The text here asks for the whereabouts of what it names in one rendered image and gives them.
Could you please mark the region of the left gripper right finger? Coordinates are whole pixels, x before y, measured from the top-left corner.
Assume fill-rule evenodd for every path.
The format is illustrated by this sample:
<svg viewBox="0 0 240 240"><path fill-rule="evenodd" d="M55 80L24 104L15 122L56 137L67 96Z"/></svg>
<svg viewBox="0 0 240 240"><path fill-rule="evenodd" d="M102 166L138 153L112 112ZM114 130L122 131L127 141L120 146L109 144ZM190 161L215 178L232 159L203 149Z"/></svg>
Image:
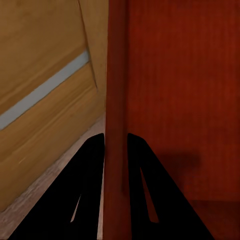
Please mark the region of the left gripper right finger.
<svg viewBox="0 0 240 240"><path fill-rule="evenodd" d="M127 135L132 240L215 240L146 140ZM141 170L159 223L150 221Z"/></svg>

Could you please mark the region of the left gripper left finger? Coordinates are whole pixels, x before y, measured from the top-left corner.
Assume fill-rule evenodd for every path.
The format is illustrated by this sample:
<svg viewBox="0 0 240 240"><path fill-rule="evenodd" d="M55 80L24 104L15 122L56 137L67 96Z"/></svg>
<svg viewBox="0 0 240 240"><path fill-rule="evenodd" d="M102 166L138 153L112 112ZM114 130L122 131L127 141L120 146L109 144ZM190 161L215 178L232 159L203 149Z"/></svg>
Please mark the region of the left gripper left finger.
<svg viewBox="0 0 240 240"><path fill-rule="evenodd" d="M104 164L100 133L85 141L8 240L97 240Z"/></svg>

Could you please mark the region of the storage box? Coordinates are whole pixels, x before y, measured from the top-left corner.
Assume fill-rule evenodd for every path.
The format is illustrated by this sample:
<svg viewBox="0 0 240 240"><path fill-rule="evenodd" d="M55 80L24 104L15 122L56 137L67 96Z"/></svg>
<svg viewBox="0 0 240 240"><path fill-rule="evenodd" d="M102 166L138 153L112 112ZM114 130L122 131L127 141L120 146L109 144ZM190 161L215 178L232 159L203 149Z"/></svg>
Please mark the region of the storage box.
<svg viewBox="0 0 240 240"><path fill-rule="evenodd" d="M214 240L240 240L240 0L108 0L102 240L132 240L129 133Z"/></svg>

